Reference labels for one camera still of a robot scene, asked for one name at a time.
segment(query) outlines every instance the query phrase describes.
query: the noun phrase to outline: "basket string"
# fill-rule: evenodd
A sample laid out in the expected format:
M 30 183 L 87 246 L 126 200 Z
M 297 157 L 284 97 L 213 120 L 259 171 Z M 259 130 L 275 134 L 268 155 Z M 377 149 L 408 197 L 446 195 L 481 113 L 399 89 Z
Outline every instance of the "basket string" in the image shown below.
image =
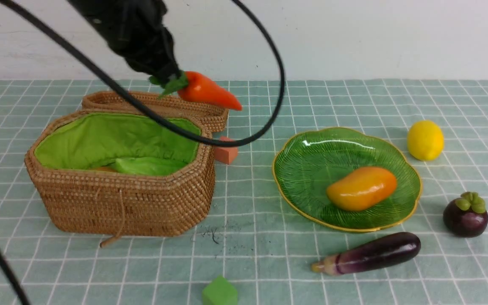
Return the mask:
M 101 191 L 101 188 L 97 189 L 97 192 L 95 193 L 95 198 L 94 198 L 94 204 L 97 205 L 97 197 L 99 196 L 99 192 Z M 99 247 L 103 248 L 106 247 L 110 244 L 112 244 L 114 241 L 117 241 L 122 237 L 122 230 L 124 230 L 124 224 L 125 224 L 125 207 L 124 207 L 124 197 L 122 195 L 122 189 L 119 190 L 120 193 L 120 206 L 122 208 L 122 221 L 120 222 L 120 228 L 118 229 L 118 232 L 114 234 L 112 237 L 102 241 L 99 244 Z

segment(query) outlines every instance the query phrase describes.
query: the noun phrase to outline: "grid tablecloth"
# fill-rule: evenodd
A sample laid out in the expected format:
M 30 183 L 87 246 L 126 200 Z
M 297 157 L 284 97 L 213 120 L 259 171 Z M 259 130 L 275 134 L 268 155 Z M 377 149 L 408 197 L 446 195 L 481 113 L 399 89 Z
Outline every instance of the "grid tablecloth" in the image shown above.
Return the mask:
M 128 89 L 159 91 L 145 80 Z M 266 122 L 277 81 L 220 81 L 244 110 L 230 112 L 225 135 L 241 139 Z M 23 163 L 48 122 L 106 89 L 98 80 L 0 80 L 0 247 L 36 305 L 197 305 L 218 275 L 239 292 L 239 305 L 488 304 L 488 229 L 459 239 L 441 213 L 463 191 L 488 205 L 488 80 L 289 81 L 273 128 L 240 148 L 230 166 L 216 164 L 209 216 L 176 238 L 122 238 L 98 249 L 101 236 L 54 227 Z M 381 137 L 406 155 L 416 121 L 442 127 L 445 150 L 433 162 L 411 160 L 424 189 L 414 216 L 378 233 L 345 234 L 294 212 L 277 191 L 271 164 L 291 136 L 341 126 Z M 422 250 L 389 269 L 328 277 L 310 264 L 333 253 L 407 230 Z M 17 304 L 0 272 L 0 305 Z

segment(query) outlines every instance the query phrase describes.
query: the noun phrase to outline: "gold plate rim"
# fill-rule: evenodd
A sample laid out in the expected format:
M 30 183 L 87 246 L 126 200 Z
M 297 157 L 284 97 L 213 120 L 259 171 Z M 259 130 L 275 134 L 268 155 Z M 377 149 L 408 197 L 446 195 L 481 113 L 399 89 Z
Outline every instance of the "gold plate rim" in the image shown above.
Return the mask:
M 388 224 L 388 225 L 374 227 L 374 228 L 366 228 L 366 229 L 345 228 L 345 227 L 340 227 L 340 226 L 335 226 L 335 225 L 332 225 L 332 224 L 328 224 L 328 223 L 326 223 L 326 222 L 324 222 L 322 220 L 319 220 L 317 218 L 314 218 L 314 217 L 312 217 L 312 216 L 304 213 L 303 211 L 301 211 L 298 207 L 295 206 L 295 204 L 293 204 L 289 199 L 287 199 L 287 197 L 285 196 L 285 194 L 283 193 L 283 191 L 281 189 L 280 182 L 278 181 L 277 176 L 276 176 L 276 173 L 275 173 L 275 164 L 276 164 L 276 160 L 277 160 L 278 156 L 280 155 L 280 153 L 282 153 L 285 150 L 285 148 L 287 147 L 287 144 L 289 144 L 294 138 L 296 138 L 296 137 L 298 137 L 300 135 L 304 135 L 306 133 L 321 133 L 321 132 L 324 132 L 325 130 L 331 130 L 331 129 L 345 129 L 345 130 L 350 130 L 350 131 L 353 131 L 354 133 L 358 133 L 358 134 L 360 134 L 360 135 L 362 135 L 364 137 L 368 137 L 368 138 L 378 139 L 380 141 L 384 141 L 385 143 L 391 145 L 394 149 L 396 149 L 400 153 L 400 155 L 402 156 L 402 159 L 404 160 L 404 162 L 406 162 L 406 164 L 408 164 L 410 166 L 410 168 L 415 172 L 415 174 L 419 178 L 419 193 L 418 193 L 417 197 L 415 198 L 415 202 L 414 202 L 414 206 L 413 206 L 412 211 L 410 213 L 408 213 L 407 216 L 405 216 L 404 218 L 402 218 L 401 220 L 399 220 L 397 222 L 394 222 L 393 224 Z M 323 129 L 320 129 L 320 130 L 309 130 L 309 131 L 303 131 L 302 133 L 295 134 L 294 136 L 292 136 L 291 138 L 289 138 L 285 142 L 285 144 L 283 145 L 283 147 L 274 156 L 274 160 L 272 161 L 272 165 L 271 165 L 271 172 L 272 172 L 272 176 L 274 177 L 274 182 L 276 183 L 276 186 L 278 188 L 278 191 L 279 191 L 280 195 L 285 200 L 285 202 L 288 203 L 293 208 L 293 210 L 297 211 L 300 215 L 308 218 L 309 220 L 312 220 L 313 222 L 316 222 L 317 224 L 320 224 L 320 225 L 323 225 L 323 226 L 332 228 L 334 230 L 341 230 L 343 232 L 368 233 L 368 232 L 376 232 L 378 230 L 384 230 L 384 229 L 387 229 L 387 228 L 391 228 L 391 227 L 398 226 L 399 224 L 401 224 L 401 223 L 405 222 L 406 220 L 408 220 L 411 216 L 413 216 L 413 214 L 415 214 L 415 211 L 417 210 L 417 206 L 419 204 L 419 199 L 421 198 L 421 194 L 423 192 L 423 180 L 422 180 L 421 176 L 419 175 L 419 172 L 412 166 L 412 164 L 410 164 L 408 162 L 408 159 L 406 158 L 406 156 L 403 154 L 403 152 L 398 147 L 396 147 L 395 145 L 389 143 L 388 141 L 386 141 L 385 139 L 382 139 L 380 137 L 365 135 L 364 133 L 361 133 L 358 130 L 355 130 L 355 129 L 352 129 L 352 128 L 347 128 L 347 127 L 328 127 L 328 128 L 323 128 Z

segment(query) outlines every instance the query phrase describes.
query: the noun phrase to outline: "white wall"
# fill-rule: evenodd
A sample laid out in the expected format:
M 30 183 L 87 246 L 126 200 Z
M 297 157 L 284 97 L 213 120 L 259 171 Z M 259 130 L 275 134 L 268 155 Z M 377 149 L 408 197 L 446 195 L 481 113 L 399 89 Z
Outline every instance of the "white wall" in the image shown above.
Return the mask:
M 267 44 L 230 0 L 165 0 L 183 69 L 277 79 Z M 117 78 L 144 78 L 65 0 L 20 0 Z M 244 0 L 273 36 L 289 79 L 488 79 L 488 0 Z M 92 78 L 0 6 L 0 79 Z

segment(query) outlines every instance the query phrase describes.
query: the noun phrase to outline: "yellow lemon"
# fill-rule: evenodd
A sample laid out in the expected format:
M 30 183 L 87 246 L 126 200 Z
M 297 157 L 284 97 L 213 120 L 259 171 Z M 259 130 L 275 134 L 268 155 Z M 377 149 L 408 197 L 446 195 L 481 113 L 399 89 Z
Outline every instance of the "yellow lemon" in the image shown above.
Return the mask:
M 444 134 L 436 123 L 422 120 L 412 125 L 408 131 L 408 151 L 421 161 L 438 158 L 444 150 Z

